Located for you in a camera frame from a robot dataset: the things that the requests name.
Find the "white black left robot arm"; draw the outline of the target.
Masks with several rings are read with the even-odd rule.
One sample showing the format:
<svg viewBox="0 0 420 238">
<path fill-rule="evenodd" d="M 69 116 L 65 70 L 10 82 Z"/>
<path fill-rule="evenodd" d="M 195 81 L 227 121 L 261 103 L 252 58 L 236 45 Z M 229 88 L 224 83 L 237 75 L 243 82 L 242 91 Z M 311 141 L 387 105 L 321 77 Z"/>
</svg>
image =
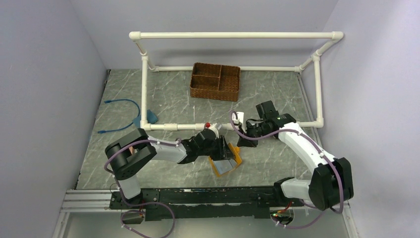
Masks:
<svg viewBox="0 0 420 238">
<path fill-rule="evenodd" d="M 114 177 L 123 202 L 136 208 L 142 202 L 142 190 L 137 173 L 150 161 L 169 161 L 188 164 L 200 156 L 207 156 L 214 173 L 224 175 L 242 163 L 239 148 L 228 143 L 216 129 L 205 128 L 189 139 L 167 141 L 135 129 L 105 148 L 104 169 Z"/>
</svg>

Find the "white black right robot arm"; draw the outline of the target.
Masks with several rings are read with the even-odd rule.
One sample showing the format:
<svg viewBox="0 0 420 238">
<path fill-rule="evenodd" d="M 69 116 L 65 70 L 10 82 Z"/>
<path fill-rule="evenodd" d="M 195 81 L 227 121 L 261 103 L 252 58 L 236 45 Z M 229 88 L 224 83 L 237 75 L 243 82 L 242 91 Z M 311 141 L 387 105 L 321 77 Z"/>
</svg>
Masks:
<svg viewBox="0 0 420 238">
<path fill-rule="evenodd" d="M 256 147 L 258 141 L 274 137 L 304 162 L 310 180 L 287 177 L 273 185 L 273 200 L 284 206 L 292 199 L 310 202 L 318 210 L 342 213 L 344 202 L 354 196 L 351 164 L 337 158 L 311 139 L 290 114 L 280 114 L 272 101 L 256 105 L 258 119 L 242 123 L 239 114 L 230 112 L 230 123 L 239 135 L 237 146 Z"/>
</svg>

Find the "orange card holder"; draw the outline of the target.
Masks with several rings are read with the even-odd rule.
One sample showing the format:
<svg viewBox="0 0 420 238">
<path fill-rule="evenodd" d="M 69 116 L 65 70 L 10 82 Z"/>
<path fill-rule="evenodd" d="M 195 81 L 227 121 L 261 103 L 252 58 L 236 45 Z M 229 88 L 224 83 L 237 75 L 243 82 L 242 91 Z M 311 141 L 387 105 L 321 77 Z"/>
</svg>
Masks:
<svg viewBox="0 0 420 238">
<path fill-rule="evenodd" d="M 233 154 L 232 159 L 214 161 L 211 157 L 208 157 L 212 171 L 217 177 L 220 177 L 235 170 L 242 164 L 242 159 L 239 154 L 240 148 L 233 146 L 231 143 L 228 143 L 227 145 L 230 152 Z"/>
</svg>

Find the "blue credit cards stack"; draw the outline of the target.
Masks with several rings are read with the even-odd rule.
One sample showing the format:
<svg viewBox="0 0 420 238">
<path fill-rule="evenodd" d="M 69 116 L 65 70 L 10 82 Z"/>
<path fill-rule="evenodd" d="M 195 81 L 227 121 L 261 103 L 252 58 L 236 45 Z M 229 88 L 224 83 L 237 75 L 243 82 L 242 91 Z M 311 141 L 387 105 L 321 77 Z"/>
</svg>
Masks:
<svg viewBox="0 0 420 238">
<path fill-rule="evenodd" d="M 218 175 L 223 175 L 235 169 L 237 162 L 235 160 L 214 161 L 215 171 Z"/>
</svg>

